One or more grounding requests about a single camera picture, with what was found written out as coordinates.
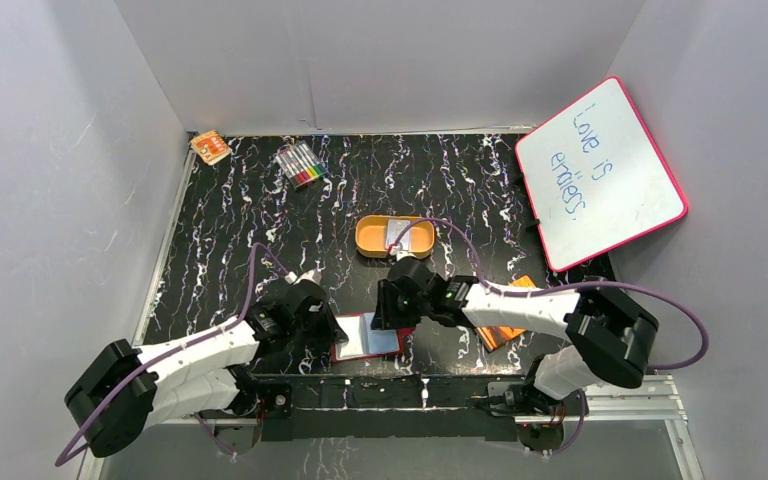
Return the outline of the pink framed whiteboard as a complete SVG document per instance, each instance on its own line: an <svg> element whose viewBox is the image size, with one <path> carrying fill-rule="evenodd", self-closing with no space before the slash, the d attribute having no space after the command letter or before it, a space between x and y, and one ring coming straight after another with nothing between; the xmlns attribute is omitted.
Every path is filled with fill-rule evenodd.
<svg viewBox="0 0 768 480"><path fill-rule="evenodd" d="M549 268L682 219L688 203L627 88L605 78L515 145Z"/></svg>

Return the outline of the orange book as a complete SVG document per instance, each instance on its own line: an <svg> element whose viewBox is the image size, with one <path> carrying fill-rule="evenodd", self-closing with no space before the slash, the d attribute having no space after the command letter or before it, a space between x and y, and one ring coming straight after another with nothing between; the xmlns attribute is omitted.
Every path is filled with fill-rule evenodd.
<svg viewBox="0 0 768 480"><path fill-rule="evenodd" d="M528 275L519 277L518 279L512 281L510 285L515 287L536 287ZM522 328L506 326L480 327L476 329L478 338L488 353L495 352L502 347L505 347L525 332L526 330Z"/></svg>

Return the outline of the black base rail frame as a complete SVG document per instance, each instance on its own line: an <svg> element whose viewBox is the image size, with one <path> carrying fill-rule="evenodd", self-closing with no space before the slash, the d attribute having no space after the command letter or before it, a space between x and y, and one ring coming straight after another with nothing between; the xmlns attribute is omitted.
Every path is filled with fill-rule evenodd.
<svg viewBox="0 0 768 480"><path fill-rule="evenodd" d="M236 450L230 429L255 426L263 442L326 437L480 438L515 442L551 455L570 447L591 421L684 421L671 378L648 376L641 387L590 386L560 401L523 395L514 375L383 376L255 375L223 372L178 387L148 403L124 393L124 412L100 420L97 456L122 451L154 426L193 419Z"/></svg>

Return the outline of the silver credit card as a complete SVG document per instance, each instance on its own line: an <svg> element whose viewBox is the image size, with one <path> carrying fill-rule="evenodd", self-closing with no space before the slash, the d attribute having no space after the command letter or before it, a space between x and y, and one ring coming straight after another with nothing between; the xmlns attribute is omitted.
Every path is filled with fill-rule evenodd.
<svg viewBox="0 0 768 480"><path fill-rule="evenodd" d="M407 218L389 218L386 224L385 252L409 251L411 248L411 224Z"/></svg>

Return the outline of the orange oval tray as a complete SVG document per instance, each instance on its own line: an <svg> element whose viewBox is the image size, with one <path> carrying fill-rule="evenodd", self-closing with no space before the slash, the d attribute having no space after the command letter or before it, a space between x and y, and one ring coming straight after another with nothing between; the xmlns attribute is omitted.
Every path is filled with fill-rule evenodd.
<svg viewBox="0 0 768 480"><path fill-rule="evenodd" d="M418 220L414 216L367 215L361 218L355 228L355 243L358 252L367 258L383 259L388 256L385 252L385 231L389 218L407 218L412 222ZM428 257L436 244L436 231L429 222L420 222L411 227L411 248L417 258Z"/></svg>

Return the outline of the red leather card holder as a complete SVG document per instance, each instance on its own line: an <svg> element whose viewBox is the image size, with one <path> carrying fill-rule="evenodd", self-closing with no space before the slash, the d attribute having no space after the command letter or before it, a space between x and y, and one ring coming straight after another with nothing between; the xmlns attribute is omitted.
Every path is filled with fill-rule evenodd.
<svg viewBox="0 0 768 480"><path fill-rule="evenodd" d="M348 340L331 347L331 360L335 363L383 357L402 353L407 338L414 327L397 330L376 330L372 328L372 313L340 315L337 324Z"/></svg>

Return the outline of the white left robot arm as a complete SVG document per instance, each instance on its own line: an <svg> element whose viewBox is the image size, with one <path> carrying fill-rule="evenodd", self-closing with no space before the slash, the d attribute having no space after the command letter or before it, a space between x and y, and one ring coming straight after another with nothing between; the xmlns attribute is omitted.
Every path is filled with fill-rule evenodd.
<svg viewBox="0 0 768 480"><path fill-rule="evenodd" d="M325 290L309 278L290 282L274 300L246 300L240 314L203 332L154 345L109 343L65 395L78 431L57 465L84 451L114 455L172 418L206 410L250 414L259 391L244 366L298 339L325 346L349 339Z"/></svg>

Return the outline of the pack of coloured markers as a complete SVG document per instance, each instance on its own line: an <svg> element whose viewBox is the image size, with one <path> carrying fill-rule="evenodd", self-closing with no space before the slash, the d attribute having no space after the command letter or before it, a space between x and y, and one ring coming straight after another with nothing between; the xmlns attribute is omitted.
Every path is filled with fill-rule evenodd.
<svg viewBox="0 0 768 480"><path fill-rule="evenodd" d="M324 162L304 141L282 147L274 159L294 189L305 187L327 175Z"/></svg>

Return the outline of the small orange card box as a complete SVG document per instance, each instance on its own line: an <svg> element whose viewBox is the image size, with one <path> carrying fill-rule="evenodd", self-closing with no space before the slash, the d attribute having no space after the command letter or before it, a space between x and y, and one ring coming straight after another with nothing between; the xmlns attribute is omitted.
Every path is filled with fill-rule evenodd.
<svg viewBox="0 0 768 480"><path fill-rule="evenodd" d="M193 151L206 165L215 165L231 154L231 149L216 130L194 136L190 140Z"/></svg>

